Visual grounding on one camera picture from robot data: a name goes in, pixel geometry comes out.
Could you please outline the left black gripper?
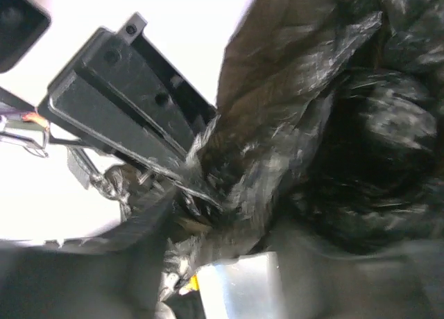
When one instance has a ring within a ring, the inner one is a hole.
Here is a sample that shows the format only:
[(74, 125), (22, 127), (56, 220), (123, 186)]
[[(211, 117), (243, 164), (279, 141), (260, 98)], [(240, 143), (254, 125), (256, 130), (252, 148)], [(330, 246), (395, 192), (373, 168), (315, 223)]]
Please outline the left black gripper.
[(1, 72), (11, 70), (51, 24), (34, 0), (1, 0)]

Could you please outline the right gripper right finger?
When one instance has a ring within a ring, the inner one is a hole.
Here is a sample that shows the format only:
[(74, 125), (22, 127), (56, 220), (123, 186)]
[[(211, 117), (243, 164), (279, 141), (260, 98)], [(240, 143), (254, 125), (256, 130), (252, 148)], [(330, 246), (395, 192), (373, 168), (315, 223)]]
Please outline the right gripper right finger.
[(443, 244), (339, 257), (299, 243), (206, 266), (198, 283), (208, 318), (442, 318)]

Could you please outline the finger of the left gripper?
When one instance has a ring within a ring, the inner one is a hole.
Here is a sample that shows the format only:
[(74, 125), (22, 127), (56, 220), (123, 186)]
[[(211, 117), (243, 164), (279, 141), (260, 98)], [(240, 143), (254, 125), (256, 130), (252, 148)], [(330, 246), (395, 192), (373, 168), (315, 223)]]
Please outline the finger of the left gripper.
[(215, 110), (144, 37), (145, 26), (135, 13), (117, 32), (97, 29), (37, 109), (85, 145), (175, 178)]

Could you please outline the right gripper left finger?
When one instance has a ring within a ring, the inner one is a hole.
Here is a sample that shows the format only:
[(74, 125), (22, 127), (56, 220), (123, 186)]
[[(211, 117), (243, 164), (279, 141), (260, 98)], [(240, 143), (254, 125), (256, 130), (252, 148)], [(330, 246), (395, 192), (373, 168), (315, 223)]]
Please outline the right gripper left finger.
[(151, 192), (126, 222), (98, 236), (1, 242), (2, 318), (154, 318), (173, 185)]

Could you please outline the black trash bag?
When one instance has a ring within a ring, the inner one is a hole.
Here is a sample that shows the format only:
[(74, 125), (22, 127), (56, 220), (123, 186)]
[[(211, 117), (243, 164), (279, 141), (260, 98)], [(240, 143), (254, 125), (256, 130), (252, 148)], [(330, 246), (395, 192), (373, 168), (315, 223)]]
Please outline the black trash bag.
[(254, 0), (182, 164), (92, 179), (133, 215), (167, 186), (165, 271), (244, 255), (282, 210), (348, 252), (443, 237), (443, 0)]

